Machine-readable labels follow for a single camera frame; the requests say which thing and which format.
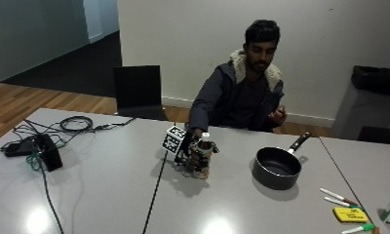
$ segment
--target dark hair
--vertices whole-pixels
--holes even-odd
[[[270,42],[278,44],[281,39],[281,29],[273,20],[258,19],[246,30],[246,43]]]

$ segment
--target wooden floor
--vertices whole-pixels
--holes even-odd
[[[116,100],[111,97],[0,84],[0,136],[40,107],[112,115],[116,112]],[[187,108],[165,106],[165,111],[171,121],[181,123],[188,121]],[[333,137],[333,132],[327,128],[293,123],[285,123],[274,132],[288,135],[312,132],[314,137]]]

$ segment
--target white table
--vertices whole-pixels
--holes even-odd
[[[381,233],[390,233],[390,224],[379,219],[390,202],[390,144],[327,137],[321,140]]]
[[[357,200],[318,138],[297,151],[308,157],[297,185],[277,191],[252,177],[256,152],[288,149],[298,137],[220,128],[211,135],[221,152],[212,156],[208,180],[185,177],[168,154],[145,233],[341,233],[355,226],[337,220],[335,205],[318,190]]]
[[[95,126],[129,118],[39,109],[28,119],[43,125],[83,115]],[[131,125],[83,134],[60,148],[64,168],[47,174],[50,196],[66,233],[141,233],[165,151],[171,122],[137,119]],[[0,146],[18,137],[7,133]],[[42,173],[26,157],[0,152],[0,234],[60,233]]]

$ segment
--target black chair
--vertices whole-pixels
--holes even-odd
[[[362,127],[359,141],[390,144],[390,129]]]
[[[115,67],[114,74],[119,115],[167,121],[161,105],[160,66]]]

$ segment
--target beard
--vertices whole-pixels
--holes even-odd
[[[248,60],[248,67],[254,72],[262,73],[268,69],[269,63],[265,62],[265,61],[250,61],[250,60]]]

